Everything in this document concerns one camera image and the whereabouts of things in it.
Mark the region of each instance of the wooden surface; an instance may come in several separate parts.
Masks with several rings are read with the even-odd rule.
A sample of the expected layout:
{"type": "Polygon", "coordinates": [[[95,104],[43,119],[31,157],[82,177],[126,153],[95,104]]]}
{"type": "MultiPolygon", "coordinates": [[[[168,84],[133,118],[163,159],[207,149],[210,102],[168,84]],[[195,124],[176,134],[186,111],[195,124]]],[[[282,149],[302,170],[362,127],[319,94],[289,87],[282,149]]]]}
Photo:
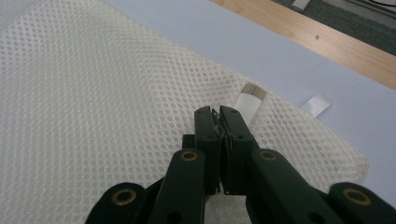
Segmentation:
{"type": "Polygon", "coordinates": [[[396,90],[396,57],[271,0],[210,0],[396,90]]]}

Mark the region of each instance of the white tag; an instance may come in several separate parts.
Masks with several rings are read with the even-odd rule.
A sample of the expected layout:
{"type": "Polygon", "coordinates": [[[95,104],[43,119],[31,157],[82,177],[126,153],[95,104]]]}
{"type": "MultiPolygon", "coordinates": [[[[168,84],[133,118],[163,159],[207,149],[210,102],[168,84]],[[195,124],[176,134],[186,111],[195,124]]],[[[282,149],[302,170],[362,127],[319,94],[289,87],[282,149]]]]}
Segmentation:
{"type": "Polygon", "coordinates": [[[308,113],[313,118],[316,118],[321,114],[327,107],[332,104],[332,99],[323,93],[318,93],[306,102],[301,109],[308,113]]]}
{"type": "Polygon", "coordinates": [[[310,1],[311,0],[295,0],[293,5],[291,5],[291,9],[297,12],[303,12],[310,1]]]}

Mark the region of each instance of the brass screw hole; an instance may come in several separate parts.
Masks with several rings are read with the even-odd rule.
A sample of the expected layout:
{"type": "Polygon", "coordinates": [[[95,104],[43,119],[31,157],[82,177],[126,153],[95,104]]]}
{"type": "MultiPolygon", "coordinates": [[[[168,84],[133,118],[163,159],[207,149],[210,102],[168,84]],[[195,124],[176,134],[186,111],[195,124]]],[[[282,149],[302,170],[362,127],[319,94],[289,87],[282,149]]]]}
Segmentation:
{"type": "Polygon", "coordinates": [[[119,189],[111,197],[111,202],[118,206],[124,206],[131,203],[136,198],[136,192],[133,189],[119,189]]]}
{"type": "Polygon", "coordinates": [[[275,161],[276,160],[276,154],[274,154],[273,152],[263,151],[262,153],[260,153],[260,156],[263,159],[265,159],[266,161],[275,161]]]}
{"type": "Polygon", "coordinates": [[[183,161],[195,161],[198,158],[198,155],[192,151],[185,151],[180,155],[183,161]]]}
{"type": "Polygon", "coordinates": [[[344,189],[344,196],[353,203],[359,205],[367,206],[371,204],[371,199],[365,193],[357,189],[344,189]]]}

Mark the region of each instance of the mesh net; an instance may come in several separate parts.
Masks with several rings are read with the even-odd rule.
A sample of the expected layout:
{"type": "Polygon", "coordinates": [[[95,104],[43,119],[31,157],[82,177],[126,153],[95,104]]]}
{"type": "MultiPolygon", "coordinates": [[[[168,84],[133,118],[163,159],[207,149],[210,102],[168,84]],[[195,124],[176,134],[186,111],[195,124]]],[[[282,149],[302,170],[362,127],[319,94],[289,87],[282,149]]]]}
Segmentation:
{"type": "MultiPolygon", "coordinates": [[[[0,223],[83,223],[113,185],[149,186],[193,111],[232,105],[251,81],[101,2],[0,8],[0,223]]],[[[318,189],[366,174],[352,146],[272,92],[250,130],[318,189]]],[[[205,222],[248,222],[243,200],[212,197],[205,222]]]]}

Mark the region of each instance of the white mesh fabric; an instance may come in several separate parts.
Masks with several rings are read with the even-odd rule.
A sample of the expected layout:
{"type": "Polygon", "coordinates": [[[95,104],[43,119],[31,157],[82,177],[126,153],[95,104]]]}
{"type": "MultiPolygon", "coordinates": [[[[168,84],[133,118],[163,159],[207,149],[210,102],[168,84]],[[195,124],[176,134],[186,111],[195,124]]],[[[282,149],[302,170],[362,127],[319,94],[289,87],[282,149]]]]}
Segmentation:
{"type": "MultiPolygon", "coordinates": [[[[193,111],[231,105],[250,81],[101,2],[19,5],[1,14],[0,223],[83,223],[113,185],[149,186],[193,111]]],[[[366,174],[352,146],[274,93],[250,130],[318,189],[366,174]]],[[[205,223],[247,223],[243,198],[224,197],[205,223]]]]}

